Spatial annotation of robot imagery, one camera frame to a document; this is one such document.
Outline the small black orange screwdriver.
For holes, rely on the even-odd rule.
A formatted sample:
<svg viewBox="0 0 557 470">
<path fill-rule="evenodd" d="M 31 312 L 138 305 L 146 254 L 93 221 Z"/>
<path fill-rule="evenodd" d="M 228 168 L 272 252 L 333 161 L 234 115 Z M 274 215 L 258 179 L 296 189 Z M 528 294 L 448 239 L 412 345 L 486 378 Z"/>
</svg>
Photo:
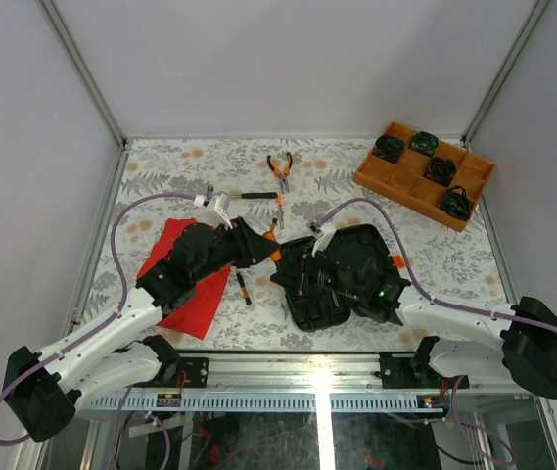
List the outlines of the small black orange screwdriver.
<svg viewBox="0 0 557 470">
<path fill-rule="evenodd" d="M 237 281 L 238 281 L 239 286 L 241 288 L 242 295 L 243 295 L 246 306 L 251 306 L 252 305 L 252 299 L 251 299 L 249 291 L 247 289 L 247 285 L 245 283 L 243 275 L 238 270 L 236 271 L 236 278 L 237 278 Z"/>
</svg>

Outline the black plastic tool case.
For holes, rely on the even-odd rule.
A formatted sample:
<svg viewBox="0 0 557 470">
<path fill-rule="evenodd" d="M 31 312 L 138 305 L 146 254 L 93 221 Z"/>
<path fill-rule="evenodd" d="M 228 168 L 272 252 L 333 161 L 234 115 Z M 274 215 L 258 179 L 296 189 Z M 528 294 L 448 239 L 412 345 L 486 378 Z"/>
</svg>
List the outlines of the black plastic tool case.
<svg viewBox="0 0 557 470">
<path fill-rule="evenodd" d="M 281 246 L 270 280 L 284 289 L 289 313 L 304 332 L 346 322 L 352 314 L 379 323 L 401 323 L 402 278 L 379 230 L 371 224 L 342 228 L 314 253 L 314 238 Z"/>
</svg>

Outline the black orange screwdriver large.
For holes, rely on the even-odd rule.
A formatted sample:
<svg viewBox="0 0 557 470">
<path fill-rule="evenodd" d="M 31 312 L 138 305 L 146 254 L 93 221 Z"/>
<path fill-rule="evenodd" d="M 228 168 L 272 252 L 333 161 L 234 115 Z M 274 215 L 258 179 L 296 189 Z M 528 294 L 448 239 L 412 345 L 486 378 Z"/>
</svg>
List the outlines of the black orange screwdriver large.
<svg viewBox="0 0 557 470">
<path fill-rule="evenodd" d="M 309 277 L 309 268 L 310 268 L 309 254 L 304 253 L 302 255 L 302 269 L 301 269 L 301 275 L 300 275 L 300 280 L 298 285 L 298 295 L 300 297 L 304 294 L 304 291 L 307 286 L 308 277 Z"/>
</svg>

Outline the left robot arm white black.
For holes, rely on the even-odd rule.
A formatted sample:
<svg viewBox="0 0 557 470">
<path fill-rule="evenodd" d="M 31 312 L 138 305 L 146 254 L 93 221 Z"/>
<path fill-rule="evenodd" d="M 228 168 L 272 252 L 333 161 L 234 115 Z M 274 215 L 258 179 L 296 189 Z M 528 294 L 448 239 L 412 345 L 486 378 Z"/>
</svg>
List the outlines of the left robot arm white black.
<svg viewBox="0 0 557 470">
<path fill-rule="evenodd" d="M 216 228 L 186 226 L 166 255 L 137 279 L 121 309 L 98 315 L 37 352 L 26 346 L 12 352 L 1 400 L 27 437 L 43 442 L 98 397 L 136 383 L 172 384 L 179 373 L 173 348 L 160 337 L 139 343 L 134 337 L 187 305 L 200 282 L 228 266 L 257 265 L 279 248 L 241 217 Z"/>
</svg>

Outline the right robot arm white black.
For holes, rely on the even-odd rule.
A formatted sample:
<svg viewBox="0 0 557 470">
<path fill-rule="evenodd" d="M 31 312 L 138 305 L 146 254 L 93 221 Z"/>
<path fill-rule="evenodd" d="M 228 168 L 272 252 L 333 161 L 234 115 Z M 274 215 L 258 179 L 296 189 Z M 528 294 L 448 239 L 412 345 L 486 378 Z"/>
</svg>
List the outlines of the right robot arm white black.
<svg viewBox="0 0 557 470">
<path fill-rule="evenodd" d="M 542 301 L 523 296 L 515 305 L 465 303 L 436 297 L 403 278 L 379 241 L 316 241 L 311 282 L 352 310 L 382 323 L 447 331 L 502 355 L 512 381 L 557 399 L 557 316 Z"/>
</svg>

